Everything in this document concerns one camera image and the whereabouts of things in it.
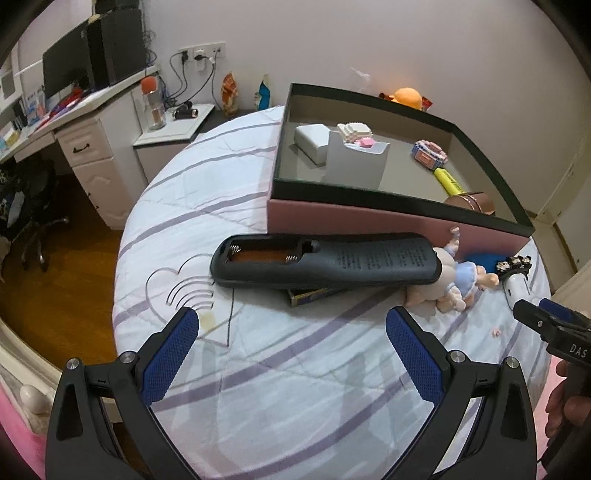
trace pink box side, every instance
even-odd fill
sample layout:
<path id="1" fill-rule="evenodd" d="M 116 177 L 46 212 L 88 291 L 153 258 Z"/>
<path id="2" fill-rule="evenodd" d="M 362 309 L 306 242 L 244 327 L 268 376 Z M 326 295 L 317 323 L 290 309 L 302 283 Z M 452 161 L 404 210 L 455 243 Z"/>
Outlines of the pink box side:
<path id="1" fill-rule="evenodd" d="M 489 228 L 407 213 L 387 212 L 328 203 L 270 199 L 267 202 L 269 233 L 354 235 L 362 233 L 420 233 L 435 247 L 449 242 L 450 228 L 460 228 L 457 258 L 476 253 L 515 255 L 529 238 Z"/>

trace finger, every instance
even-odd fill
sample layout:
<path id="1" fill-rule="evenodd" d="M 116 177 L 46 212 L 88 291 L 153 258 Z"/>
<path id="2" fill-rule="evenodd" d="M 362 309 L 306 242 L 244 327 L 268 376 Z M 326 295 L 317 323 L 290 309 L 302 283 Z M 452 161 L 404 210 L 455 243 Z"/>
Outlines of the finger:
<path id="1" fill-rule="evenodd" d="M 548 404 L 546 405 L 546 413 L 555 410 L 562 403 L 564 399 L 565 382 L 566 380 L 562 380 L 562 382 L 559 383 L 558 387 L 552 390 L 552 393 L 548 398 Z"/>
<path id="2" fill-rule="evenodd" d="M 561 360 L 556 365 L 556 373 L 559 377 L 566 377 L 567 371 L 569 368 L 569 363 L 566 360 Z"/>
<path id="3" fill-rule="evenodd" d="M 591 411 L 591 398 L 571 397 L 564 405 L 564 415 L 577 427 L 585 423 L 589 412 Z"/>
<path id="4" fill-rule="evenodd" d="M 548 425 L 551 429 L 557 429 L 560 427 L 562 419 L 564 418 L 562 412 L 562 408 L 557 408 L 556 410 L 552 410 L 550 413 L 548 413 Z"/>
<path id="5" fill-rule="evenodd" d="M 546 424 L 546 428 L 544 429 L 544 433 L 546 434 L 546 438 L 552 439 L 552 438 L 556 437 L 556 434 L 558 433 L 558 429 L 551 427 L 550 424 Z"/>

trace computer monitor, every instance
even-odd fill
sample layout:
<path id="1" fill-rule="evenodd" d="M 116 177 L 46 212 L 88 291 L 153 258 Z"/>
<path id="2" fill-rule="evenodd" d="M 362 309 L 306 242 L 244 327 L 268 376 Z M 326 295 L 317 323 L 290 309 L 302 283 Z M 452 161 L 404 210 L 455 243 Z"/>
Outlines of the computer monitor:
<path id="1" fill-rule="evenodd" d="M 85 41 L 87 21 L 74 27 L 43 54 L 43 82 L 46 98 L 71 83 L 88 88 L 89 53 Z"/>

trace power outlet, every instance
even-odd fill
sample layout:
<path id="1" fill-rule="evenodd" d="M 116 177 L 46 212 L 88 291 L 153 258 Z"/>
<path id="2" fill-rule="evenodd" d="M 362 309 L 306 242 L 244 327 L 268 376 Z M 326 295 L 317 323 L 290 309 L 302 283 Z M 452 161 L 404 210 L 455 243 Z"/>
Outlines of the power outlet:
<path id="1" fill-rule="evenodd" d="M 217 59 L 225 59 L 226 58 L 226 42 L 216 42 L 216 43 L 202 43 L 200 45 L 193 45 L 191 47 L 183 47 L 180 48 L 178 51 L 182 52 L 187 50 L 189 52 L 189 61 L 192 61 L 198 53 L 201 53 L 203 50 L 204 55 L 209 58 L 216 57 L 217 52 Z"/>
<path id="2" fill-rule="evenodd" d="M 217 59 L 225 59 L 226 58 L 226 42 L 221 41 L 217 43 L 204 43 L 201 45 L 196 45 L 195 50 L 204 50 L 206 57 L 214 58 L 217 53 Z"/>

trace white tissue box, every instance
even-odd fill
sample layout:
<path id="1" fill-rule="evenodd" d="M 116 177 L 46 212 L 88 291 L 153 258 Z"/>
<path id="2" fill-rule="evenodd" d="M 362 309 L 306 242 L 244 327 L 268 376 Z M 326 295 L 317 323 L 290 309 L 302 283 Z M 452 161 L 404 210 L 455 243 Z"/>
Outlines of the white tissue box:
<path id="1" fill-rule="evenodd" d="M 318 166 L 326 165 L 330 129 L 326 125 L 302 125 L 295 129 L 294 141 Z"/>

